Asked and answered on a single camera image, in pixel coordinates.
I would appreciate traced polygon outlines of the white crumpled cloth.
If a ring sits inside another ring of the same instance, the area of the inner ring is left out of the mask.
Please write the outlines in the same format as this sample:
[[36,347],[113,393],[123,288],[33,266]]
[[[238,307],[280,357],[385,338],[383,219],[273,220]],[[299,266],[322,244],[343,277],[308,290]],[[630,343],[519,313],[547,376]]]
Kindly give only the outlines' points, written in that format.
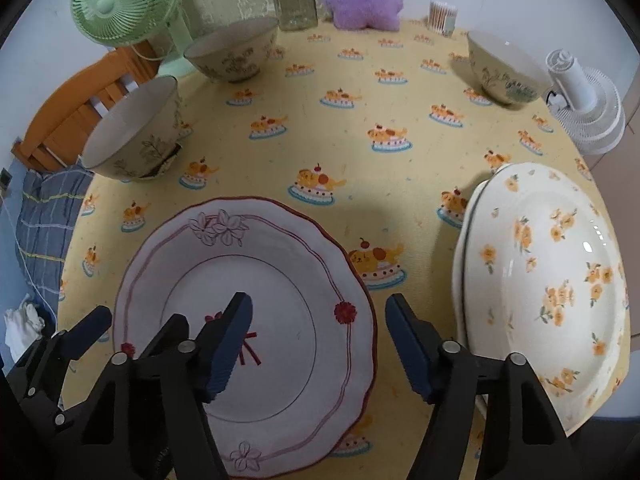
[[38,340],[46,328],[46,320],[37,310],[37,305],[26,295],[15,309],[3,313],[6,336],[4,343],[16,363],[25,351]]

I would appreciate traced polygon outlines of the white plate beneath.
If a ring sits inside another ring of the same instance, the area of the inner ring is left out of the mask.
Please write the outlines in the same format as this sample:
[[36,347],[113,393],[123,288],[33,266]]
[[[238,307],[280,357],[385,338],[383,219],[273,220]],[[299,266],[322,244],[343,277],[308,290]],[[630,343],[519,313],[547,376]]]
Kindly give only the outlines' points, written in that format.
[[465,211],[465,216],[460,230],[456,249],[454,250],[454,261],[452,262],[451,270],[451,295],[452,302],[454,303],[454,316],[456,317],[457,324],[456,341],[467,349],[470,348],[470,345],[468,341],[468,330],[466,329],[464,313],[463,274],[465,248],[477,202],[480,199],[480,196],[482,195],[487,183],[487,180],[480,182],[480,184],[477,185],[476,188],[474,188],[474,191],[471,195],[468,203],[468,208],[466,208]]

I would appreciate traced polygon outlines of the green desk fan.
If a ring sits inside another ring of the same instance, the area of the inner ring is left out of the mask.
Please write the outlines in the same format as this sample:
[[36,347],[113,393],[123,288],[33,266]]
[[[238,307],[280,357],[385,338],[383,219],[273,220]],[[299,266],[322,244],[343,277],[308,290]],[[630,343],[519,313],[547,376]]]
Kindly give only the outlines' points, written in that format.
[[160,62],[160,76],[195,72],[184,57],[192,37],[182,0],[70,0],[70,13],[82,34],[105,47],[131,47],[168,32],[174,50]]

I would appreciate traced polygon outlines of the white fan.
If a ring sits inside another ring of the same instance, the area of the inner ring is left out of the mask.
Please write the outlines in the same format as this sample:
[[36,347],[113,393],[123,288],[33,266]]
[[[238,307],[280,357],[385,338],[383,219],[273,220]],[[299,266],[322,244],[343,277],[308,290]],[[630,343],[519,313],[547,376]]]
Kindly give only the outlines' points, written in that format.
[[582,155],[604,155],[624,136],[626,115],[614,82],[592,67],[582,67],[567,50],[546,57],[553,82],[547,96],[551,114],[562,124]]

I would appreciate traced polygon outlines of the blue plaid pillow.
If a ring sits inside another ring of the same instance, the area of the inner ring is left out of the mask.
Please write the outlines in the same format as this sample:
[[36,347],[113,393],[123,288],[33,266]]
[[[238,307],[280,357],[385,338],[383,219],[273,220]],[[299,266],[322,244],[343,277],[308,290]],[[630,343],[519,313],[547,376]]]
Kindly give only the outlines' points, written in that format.
[[70,241],[93,173],[81,164],[58,172],[29,170],[15,227],[16,255],[27,285],[50,312],[58,312]]

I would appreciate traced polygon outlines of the yellow cartoon tablecloth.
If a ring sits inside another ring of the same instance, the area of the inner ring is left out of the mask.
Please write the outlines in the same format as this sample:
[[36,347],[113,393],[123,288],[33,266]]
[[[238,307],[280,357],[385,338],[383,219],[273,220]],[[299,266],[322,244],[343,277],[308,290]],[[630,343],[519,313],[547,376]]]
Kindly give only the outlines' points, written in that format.
[[[260,197],[311,218],[344,250],[376,322],[375,375],[364,411],[333,451],[283,479],[402,479],[430,408],[412,392],[384,306],[399,292],[444,337],[457,333],[451,265],[474,188],[534,162],[562,172],[605,218],[588,166],[546,104],[519,110],[480,93],[462,35],[340,32],[279,37],[274,57],[240,86],[193,76],[180,86],[192,136],[163,177],[95,177],[66,257],[58,319],[98,304],[114,315],[130,261],[186,208]],[[70,367],[63,401],[85,400],[113,353],[111,333]]]

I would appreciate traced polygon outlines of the wooden bed headboard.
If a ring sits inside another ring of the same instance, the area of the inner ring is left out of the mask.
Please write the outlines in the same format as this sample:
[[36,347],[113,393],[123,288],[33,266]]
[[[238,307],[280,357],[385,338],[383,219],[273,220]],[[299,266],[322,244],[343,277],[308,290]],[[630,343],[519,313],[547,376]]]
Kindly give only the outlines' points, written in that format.
[[126,77],[144,84],[156,76],[159,68],[152,44],[146,40],[108,52],[50,95],[32,118],[24,139],[13,144],[11,153],[26,168],[40,174],[73,165],[102,119],[93,101],[109,110],[130,92]]

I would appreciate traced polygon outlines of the cotton swab container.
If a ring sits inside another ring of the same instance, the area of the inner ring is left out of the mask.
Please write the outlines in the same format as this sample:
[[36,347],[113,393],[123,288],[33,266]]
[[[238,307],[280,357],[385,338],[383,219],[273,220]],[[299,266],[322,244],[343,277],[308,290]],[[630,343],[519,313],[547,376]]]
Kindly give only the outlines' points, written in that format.
[[458,8],[453,4],[432,0],[428,10],[427,27],[444,37],[450,37],[456,28]]

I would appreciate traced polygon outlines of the red-rimmed white plate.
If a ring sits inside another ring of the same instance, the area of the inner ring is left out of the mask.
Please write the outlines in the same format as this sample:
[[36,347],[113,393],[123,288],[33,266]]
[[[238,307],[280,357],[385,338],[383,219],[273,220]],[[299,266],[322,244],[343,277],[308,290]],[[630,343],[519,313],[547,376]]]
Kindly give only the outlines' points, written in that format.
[[229,474],[277,477],[333,451],[360,419],[375,375],[370,297],[316,222],[260,197],[186,208],[130,261],[113,337],[141,351],[174,314],[197,333],[238,292],[252,300],[252,320],[205,413]]

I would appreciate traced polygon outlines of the leaf-pattern bowl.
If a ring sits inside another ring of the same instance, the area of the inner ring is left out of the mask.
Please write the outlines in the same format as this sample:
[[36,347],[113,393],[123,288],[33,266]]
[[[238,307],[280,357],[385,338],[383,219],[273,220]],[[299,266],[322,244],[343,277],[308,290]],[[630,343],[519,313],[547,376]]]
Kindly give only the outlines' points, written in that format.
[[496,101],[526,105],[552,88],[548,73],[512,42],[481,30],[470,30],[466,38],[472,72]]
[[194,40],[183,56],[211,80],[244,81],[260,72],[277,31],[276,18],[247,18]]
[[178,145],[178,80],[156,77],[118,101],[99,121],[80,155],[85,168],[115,180],[140,180]]

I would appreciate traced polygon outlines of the orange-flower white plate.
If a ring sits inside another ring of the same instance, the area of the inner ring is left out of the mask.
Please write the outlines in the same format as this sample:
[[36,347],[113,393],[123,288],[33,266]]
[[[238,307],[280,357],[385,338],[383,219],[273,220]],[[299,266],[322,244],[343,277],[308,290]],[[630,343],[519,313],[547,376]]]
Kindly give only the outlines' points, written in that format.
[[620,379],[628,321],[622,257],[588,195],[534,162],[498,170],[473,214],[463,289],[470,350],[524,354],[575,432]]

